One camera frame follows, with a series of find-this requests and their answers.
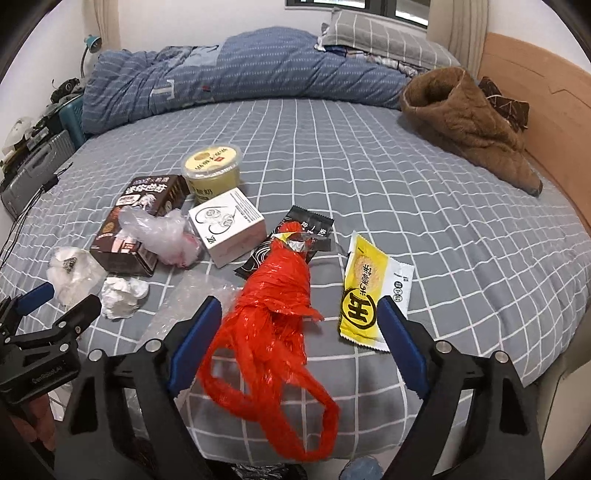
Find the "gray suitcase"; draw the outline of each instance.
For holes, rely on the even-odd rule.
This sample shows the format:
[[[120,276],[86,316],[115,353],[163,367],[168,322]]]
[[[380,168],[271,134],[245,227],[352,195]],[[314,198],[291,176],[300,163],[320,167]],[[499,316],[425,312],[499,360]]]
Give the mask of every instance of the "gray suitcase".
[[[16,219],[41,186],[74,154],[74,144],[66,130],[39,145],[18,170],[6,189],[0,193],[2,202]]]

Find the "screw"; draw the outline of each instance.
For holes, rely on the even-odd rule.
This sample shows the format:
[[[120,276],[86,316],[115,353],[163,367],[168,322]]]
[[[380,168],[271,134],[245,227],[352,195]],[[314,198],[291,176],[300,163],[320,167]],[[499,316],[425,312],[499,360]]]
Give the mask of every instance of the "screw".
[[[509,355],[507,355],[505,352],[495,352],[495,359],[497,362],[501,363],[501,364],[505,364],[509,361]]]
[[[102,350],[99,350],[97,348],[96,350],[93,350],[88,354],[88,360],[90,360],[91,362],[97,362],[100,360],[100,357],[102,357],[102,356],[103,356]]]
[[[435,348],[440,353],[449,353],[452,351],[452,344],[449,342],[441,341],[435,344]]]
[[[153,339],[153,340],[149,340],[148,343],[146,343],[146,350],[148,352],[157,352],[158,350],[160,350],[160,347],[162,346],[162,342],[158,339]]]

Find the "yellow snack package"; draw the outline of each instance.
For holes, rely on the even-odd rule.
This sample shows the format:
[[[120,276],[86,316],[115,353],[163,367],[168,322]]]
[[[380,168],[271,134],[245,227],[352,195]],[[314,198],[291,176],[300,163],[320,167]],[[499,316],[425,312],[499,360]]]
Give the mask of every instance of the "yellow snack package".
[[[413,274],[412,265],[390,258],[353,232],[340,306],[340,335],[358,345],[389,352],[379,331],[376,305],[390,295],[406,316]]]

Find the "gray checkered pillow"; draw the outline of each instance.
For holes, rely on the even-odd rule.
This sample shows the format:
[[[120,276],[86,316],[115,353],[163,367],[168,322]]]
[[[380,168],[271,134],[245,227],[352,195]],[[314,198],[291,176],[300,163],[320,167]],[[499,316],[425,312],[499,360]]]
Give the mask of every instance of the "gray checkered pillow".
[[[318,39],[323,47],[340,45],[433,70],[460,63],[440,44],[400,31],[388,19],[334,8],[328,29]]]

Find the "clear plastic bag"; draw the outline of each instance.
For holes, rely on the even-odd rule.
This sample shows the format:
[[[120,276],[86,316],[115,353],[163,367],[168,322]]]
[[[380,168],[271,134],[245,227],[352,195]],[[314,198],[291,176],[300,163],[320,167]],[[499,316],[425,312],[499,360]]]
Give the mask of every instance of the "clear plastic bag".
[[[228,283],[226,280],[195,270],[187,270],[170,298],[162,305],[158,313],[154,315],[154,318],[139,340],[136,350],[152,338],[163,340],[177,322],[189,320],[209,295],[216,297],[220,301],[222,304],[222,313],[225,316],[230,308],[232,308],[240,290],[241,288]],[[183,390],[174,399],[179,410],[183,406],[190,390],[191,388]],[[141,436],[146,436],[138,396],[135,390],[128,390],[127,404],[135,431]]]
[[[203,251],[201,240],[189,232],[187,219],[178,209],[155,217],[142,209],[125,206],[119,212],[119,224],[167,265],[188,267]]]
[[[106,271],[88,253],[76,247],[60,247],[47,268],[47,279],[53,285],[57,298],[66,309],[72,308],[106,278]]]

